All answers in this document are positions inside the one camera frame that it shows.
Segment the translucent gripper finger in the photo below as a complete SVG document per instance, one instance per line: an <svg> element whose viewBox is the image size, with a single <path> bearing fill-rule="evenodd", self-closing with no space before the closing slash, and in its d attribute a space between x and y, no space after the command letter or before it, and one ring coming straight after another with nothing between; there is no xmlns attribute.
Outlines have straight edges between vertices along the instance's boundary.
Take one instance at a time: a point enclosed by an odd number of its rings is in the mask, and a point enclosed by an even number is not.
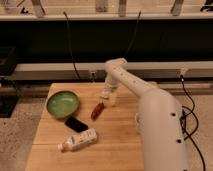
<svg viewBox="0 0 213 171"><path fill-rule="evenodd" d="M109 95L109 105L111 107L114 107L114 106L116 106L116 102L117 102L117 93L116 92L110 93L110 95Z"/></svg>

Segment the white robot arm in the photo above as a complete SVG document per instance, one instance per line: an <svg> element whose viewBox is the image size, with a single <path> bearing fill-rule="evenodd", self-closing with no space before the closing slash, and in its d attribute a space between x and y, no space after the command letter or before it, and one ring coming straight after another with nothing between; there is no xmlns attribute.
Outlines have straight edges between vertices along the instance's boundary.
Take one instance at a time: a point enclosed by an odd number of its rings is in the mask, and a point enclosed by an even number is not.
<svg viewBox="0 0 213 171"><path fill-rule="evenodd" d="M138 128L144 171L189 171L180 117L182 105L169 92L129 73L124 58L108 60L105 91L122 83L139 98Z"/></svg>

